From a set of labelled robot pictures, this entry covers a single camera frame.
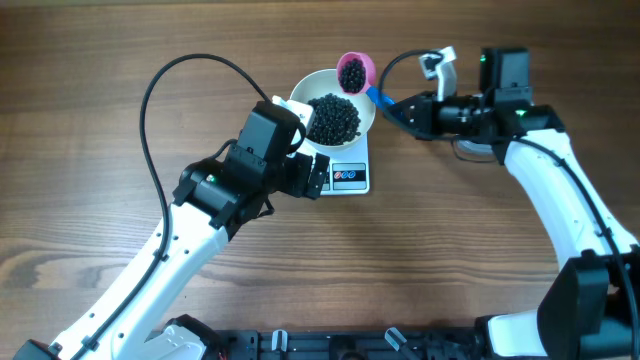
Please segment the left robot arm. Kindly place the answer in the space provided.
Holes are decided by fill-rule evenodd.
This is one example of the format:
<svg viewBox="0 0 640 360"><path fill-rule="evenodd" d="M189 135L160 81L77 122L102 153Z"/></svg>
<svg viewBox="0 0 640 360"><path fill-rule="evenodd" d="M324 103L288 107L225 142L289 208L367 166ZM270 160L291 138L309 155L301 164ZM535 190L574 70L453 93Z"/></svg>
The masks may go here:
<svg viewBox="0 0 640 360"><path fill-rule="evenodd" d="M301 154L316 116L279 97L256 104L224 161L189 165L145 245L99 300L52 343L28 340L18 359L215 359L215 332L181 316L153 331L190 279L247 222L270 215L270 194L316 199L329 159Z"/></svg>

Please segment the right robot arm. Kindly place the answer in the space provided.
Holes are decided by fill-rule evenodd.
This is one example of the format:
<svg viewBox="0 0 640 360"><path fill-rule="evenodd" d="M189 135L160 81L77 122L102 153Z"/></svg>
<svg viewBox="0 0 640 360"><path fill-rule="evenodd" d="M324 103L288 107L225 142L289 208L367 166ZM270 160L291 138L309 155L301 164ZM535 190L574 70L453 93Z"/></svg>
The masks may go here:
<svg viewBox="0 0 640 360"><path fill-rule="evenodd" d="M454 53L415 51L435 91L378 102L387 120L424 141L487 147L519 182L552 242L559 272L533 310L482 317L493 359L639 355L639 243L579 165L554 109L533 102L524 48L485 48L479 92L456 90Z"/></svg>

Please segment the pink scoop with blue handle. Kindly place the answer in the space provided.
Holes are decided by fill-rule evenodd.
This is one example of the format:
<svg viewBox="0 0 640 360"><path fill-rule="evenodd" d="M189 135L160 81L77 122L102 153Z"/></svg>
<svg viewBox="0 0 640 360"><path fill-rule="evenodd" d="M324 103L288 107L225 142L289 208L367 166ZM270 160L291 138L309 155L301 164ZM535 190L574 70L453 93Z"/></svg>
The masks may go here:
<svg viewBox="0 0 640 360"><path fill-rule="evenodd" d="M364 94L380 109L395 104L374 85L376 67L365 53L347 52L342 55L336 66L336 75L341 90L348 95Z"/></svg>

